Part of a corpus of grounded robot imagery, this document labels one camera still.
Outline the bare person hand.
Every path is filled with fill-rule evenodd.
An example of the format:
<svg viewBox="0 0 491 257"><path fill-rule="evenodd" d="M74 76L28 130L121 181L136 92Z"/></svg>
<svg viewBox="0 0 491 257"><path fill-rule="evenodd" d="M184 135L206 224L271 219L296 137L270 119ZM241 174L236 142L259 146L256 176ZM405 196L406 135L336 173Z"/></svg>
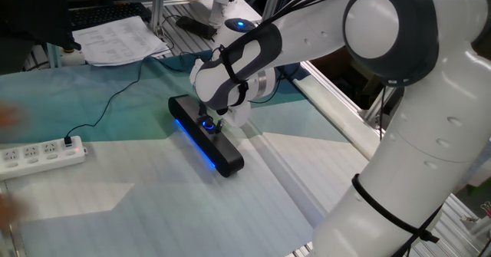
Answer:
<svg viewBox="0 0 491 257"><path fill-rule="evenodd" d="M23 106L1 100L1 143L11 143L21 137L28 126Z"/></svg>

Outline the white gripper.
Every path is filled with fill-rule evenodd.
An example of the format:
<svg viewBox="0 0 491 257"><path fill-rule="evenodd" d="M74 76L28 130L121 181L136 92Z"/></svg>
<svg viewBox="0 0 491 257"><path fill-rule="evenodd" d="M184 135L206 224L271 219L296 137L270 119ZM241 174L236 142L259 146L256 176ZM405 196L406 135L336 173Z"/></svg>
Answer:
<svg viewBox="0 0 491 257"><path fill-rule="evenodd" d="M227 112L224 114L224 120L227 124L232 127L241 127L243 126L249 119L251 114L251 104L248 101L243 102L239 106L229 107ZM202 124L210 119L210 116L207 113L207 107L204 103L199 103L199 117L197 122ZM216 123L215 133L221 133L222 128L225 125L223 119L218 120Z"/></svg>

